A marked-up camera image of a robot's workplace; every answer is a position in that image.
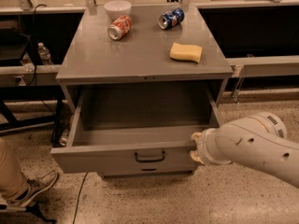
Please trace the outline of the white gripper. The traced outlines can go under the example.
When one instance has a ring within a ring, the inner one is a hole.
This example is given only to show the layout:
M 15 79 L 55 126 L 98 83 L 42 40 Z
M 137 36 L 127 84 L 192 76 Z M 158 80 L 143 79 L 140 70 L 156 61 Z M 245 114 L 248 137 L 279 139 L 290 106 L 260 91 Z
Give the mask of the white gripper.
M 226 158 L 216 144 L 217 130 L 210 128 L 201 133 L 193 133 L 192 140 L 195 141 L 197 150 L 191 150 L 191 158 L 205 165 L 226 165 L 231 161 Z

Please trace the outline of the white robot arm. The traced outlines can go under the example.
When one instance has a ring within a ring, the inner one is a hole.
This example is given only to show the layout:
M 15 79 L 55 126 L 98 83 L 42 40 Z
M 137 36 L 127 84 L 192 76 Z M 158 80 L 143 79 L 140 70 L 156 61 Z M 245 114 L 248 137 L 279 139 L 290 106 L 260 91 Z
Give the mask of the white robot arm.
M 239 165 L 299 187 L 299 144 L 287 139 L 283 121 L 269 112 L 236 119 L 219 128 L 194 133 L 194 161 L 204 165 Z

